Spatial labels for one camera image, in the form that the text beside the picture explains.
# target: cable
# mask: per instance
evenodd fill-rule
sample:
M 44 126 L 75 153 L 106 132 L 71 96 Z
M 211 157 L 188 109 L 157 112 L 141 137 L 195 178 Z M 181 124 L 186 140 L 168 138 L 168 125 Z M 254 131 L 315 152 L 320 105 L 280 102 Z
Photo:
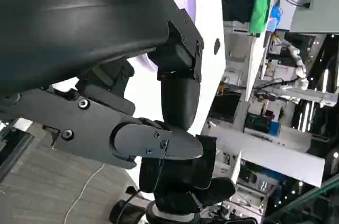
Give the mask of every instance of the cable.
M 166 149 L 165 149 L 165 154 L 163 156 L 162 159 L 159 160 L 159 165 L 158 165 L 158 177 L 157 177 L 157 181 L 155 182 L 155 185 L 154 185 L 154 188 L 153 188 L 153 191 L 155 191 L 155 189 L 157 188 L 157 185 L 158 185 L 158 182 L 160 180 L 160 176 L 161 176 L 161 173 L 163 171 L 163 167 L 164 167 L 164 159 L 166 157 L 166 154 L 167 154 L 167 149 L 168 149 L 168 144 L 169 142 L 167 143 L 167 146 L 166 146 Z M 117 218 L 117 222 L 116 224 L 119 224 L 119 220 L 121 218 L 121 215 L 122 213 L 124 212 L 125 208 L 127 207 L 128 203 L 141 191 L 141 189 L 138 189 L 132 196 L 129 197 L 129 199 L 125 202 L 125 205 L 123 206 L 123 208 L 121 209 L 120 213 L 119 213 L 119 216 Z
M 125 210 L 125 208 L 127 207 L 128 203 L 141 191 L 141 189 L 138 189 L 135 193 L 133 193 L 129 199 L 126 201 L 125 205 L 123 206 L 123 208 L 121 209 L 120 213 L 119 213 L 119 216 L 117 218 L 117 224 L 119 224 L 119 220 L 120 220 L 120 217 L 123 213 L 123 211 Z
M 268 86 L 271 86 L 272 84 L 277 85 L 277 84 L 282 84 L 283 82 L 284 82 L 284 80 L 282 78 L 276 78 L 276 79 L 272 80 L 271 82 L 268 82 L 268 83 L 262 84 L 260 86 L 257 86 L 254 89 L 262 89 L 262 88 L 266 88 Z
M 306 7 L 306 3 L 297 3 L 294 0 L 285 0 L 286 2 L 288 2 L 289 4 L 292 4 L 296 7 Z
M 304 5 L 304 3 L 299 3 L 299 2 L 297 2 L 297 1 L 295 1 L 295 0 L 290 0 L 290 1 L 293 2 L 293 3 L 295 3 L 295 4 Z
M 105 164 L 102 164 L 102 166 L 93 174 L 91 175 L 91 177 L 87 180 L 87 182 L 85 183 L 83 189 L 81 190 L 80 192 L 80 195 L 79 197 L 74 201 L 74 203 L 72 204 L 72 206 L 69 208 L 68 212 L 66 213 L 66 216 L 65 216 L 65 219 L 64 219 L 64 224 L 67 224 L 67 218 L 68 218 L 68 215 L 70 214 L 70 212 L 72 211 L 73 207 L 76 205 L 76 203 L 79 201 L 79 199 L 81 198 L 81 196 L 83 195 L 88 183 L 90 182 L 90 180 L 97 174 L 99 173 L 102 168 L 104 167 Z

